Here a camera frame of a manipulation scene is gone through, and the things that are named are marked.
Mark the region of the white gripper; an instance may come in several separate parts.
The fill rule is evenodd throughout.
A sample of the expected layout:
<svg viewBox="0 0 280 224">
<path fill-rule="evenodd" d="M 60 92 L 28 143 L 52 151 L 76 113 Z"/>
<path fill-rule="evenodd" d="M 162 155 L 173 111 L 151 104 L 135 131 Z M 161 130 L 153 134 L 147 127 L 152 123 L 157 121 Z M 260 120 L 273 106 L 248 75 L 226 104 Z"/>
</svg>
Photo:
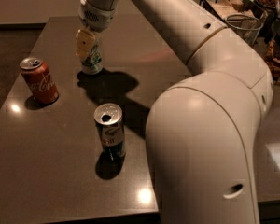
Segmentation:
<svg viewBox="0 0 280 224">
<path fill-rule="evenodd" d="M 80 0 L 78 16 L 85 27 L 96 32 L 105 30 L 113 19 L 115 10 L 102 10 L 93 6 L 87 0 Z M 80 60 L 86 60 L 95 44 L 94 33 L 80 29 L 76 34 L 76 56 Z"/>
</svg>

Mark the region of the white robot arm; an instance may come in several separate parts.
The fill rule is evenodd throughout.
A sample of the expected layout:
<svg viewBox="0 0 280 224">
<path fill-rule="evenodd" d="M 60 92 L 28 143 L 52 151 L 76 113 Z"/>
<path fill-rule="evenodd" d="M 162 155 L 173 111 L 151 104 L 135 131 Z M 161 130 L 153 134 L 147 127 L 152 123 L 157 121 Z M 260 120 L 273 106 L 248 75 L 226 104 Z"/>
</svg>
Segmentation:
<svg viewBox="0 0 280 224">
<path fill-rule="evenodd" d="M 273 99 L 267 64 L 192 0 L 131 0 L 190 70 L 147 117 L 147 160 L 162 224 L 259 224 L 253 151 Z M 80 0 L 106 29 L 118 0 Z"/>
</svg>

